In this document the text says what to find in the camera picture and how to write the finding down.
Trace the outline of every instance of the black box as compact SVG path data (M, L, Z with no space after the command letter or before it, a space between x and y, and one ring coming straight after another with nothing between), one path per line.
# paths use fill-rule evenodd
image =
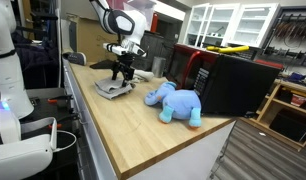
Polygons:
M306 140L306 117L290 110L282 109L275 116L270 128L294 141Z

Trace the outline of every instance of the elephant leg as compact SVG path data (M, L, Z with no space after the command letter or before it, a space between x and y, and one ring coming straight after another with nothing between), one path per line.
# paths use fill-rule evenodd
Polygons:
M172 119L174 109L170 106L164 106L163 111L160 113L159 118L164 123L169 123Z
M189 125L191 127L200 127L201 122L201 108L193 108L191 111L191 118L189 121Z

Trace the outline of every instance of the countertop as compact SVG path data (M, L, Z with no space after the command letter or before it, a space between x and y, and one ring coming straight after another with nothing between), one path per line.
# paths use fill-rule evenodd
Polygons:
M70 64L118 179L127 179L233 122L229 117L202 117L196 130L188 121L163 124L158 120L162 106L149 107L144 97L165 78L137 83L129 94L108 100L97 94L94 82L111 77L112 71L89 65Z

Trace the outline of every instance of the blue stuffed elephant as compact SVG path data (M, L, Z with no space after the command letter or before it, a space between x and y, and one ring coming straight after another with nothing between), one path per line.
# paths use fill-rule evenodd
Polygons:
M163 83L159 89L150 91L145 97L145 104L151 106L162 102L163 111L159 118L164 123L169 123L173 118L189 119L192 128L201 126L201 102L193 90L175 90L173 82Z

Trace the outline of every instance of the yellow item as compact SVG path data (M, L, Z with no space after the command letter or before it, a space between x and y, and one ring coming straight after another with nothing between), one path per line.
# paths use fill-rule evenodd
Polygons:
M249 46L238 46L238 47L226 47L226 48L219 48L216 46L208 46L206 47L209 51L217 51L219 53L233 53L233 52L241 52L249 50Z

